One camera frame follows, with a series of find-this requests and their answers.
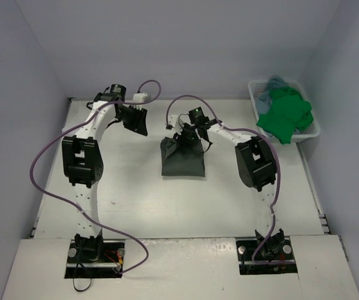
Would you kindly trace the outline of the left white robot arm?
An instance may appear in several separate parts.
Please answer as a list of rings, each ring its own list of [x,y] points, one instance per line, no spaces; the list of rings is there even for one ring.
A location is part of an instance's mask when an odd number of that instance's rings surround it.
[[[74,203],[79,206],[77,231],[74,237],[78,256],[85,262],[97,262],[104,255],[102,228],[99,223],[97,185],[104,172],[99,144],[112,122],[120,122],[130,131],[147,135],[147,110],[142,103],[152,98],[145,92],[133,95],[132,104],[125,104],[126,88],[113,84],[91,102],[86,124],[72,136],[63,138],[62,161],[64,175],[74,190]]]

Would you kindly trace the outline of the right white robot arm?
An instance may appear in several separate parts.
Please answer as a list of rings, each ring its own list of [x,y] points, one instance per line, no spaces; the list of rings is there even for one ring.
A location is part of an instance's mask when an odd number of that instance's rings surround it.
[[[188,112],[188,126],[179,115],[167,114],[166,128],[173,129],[178,136],[195,132],[199,137],[214,144],[232,144],[235,149],[237,168],[241,181],[248,187],[262,192],[268,184],[275,185],[275,194],[269,205],[272,221],[264,237],[256,241],[252,261],[257,265],[274,265],[284,262],[273,259],[278,250],[278,242],[272,234],[276,227],[275,205],[278,201],[281,185],[281,169],[278,154],[267,137],[248,128],[229,128],[214,115],[209,119],[198,107]]]

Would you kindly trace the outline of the green t shirt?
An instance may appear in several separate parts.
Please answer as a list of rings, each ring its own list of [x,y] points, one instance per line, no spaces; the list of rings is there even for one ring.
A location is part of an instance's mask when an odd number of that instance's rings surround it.
[[[281,144],[290,144],[295,131],[304,131],[313,122],[312,105],[294,88],[285,86],[268,92],[272,100],[266,113],[260,113],[257,126]]]

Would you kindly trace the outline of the grey t shirt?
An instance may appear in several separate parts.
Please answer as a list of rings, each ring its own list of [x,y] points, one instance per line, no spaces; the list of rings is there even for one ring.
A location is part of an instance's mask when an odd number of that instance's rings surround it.
[[[182,144],[165,137],[160,142],[162,176],[205,176],[204,149],[200,140]]]

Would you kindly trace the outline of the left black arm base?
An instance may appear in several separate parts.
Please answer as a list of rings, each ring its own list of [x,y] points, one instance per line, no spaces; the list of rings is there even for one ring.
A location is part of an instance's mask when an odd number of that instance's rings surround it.
[[[98,253],[84,243],[71,241],[67,252],[64,277],[72,281],[73,290],[86,292],[97,279],[120,279],[125,256],[125,242],[104,241]]]

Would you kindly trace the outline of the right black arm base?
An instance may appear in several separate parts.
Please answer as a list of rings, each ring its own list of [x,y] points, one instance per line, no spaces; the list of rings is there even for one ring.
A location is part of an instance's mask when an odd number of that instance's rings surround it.
[[[276,248],[269,250],[263,247],[255,256],[257,262],[274,262],[276,264],[257,264],[252,260],[252,254],[257,248],[255,239],[236,239],[239,273],[248,275],[279,275],[298,273],[292,244],[285,239]]]

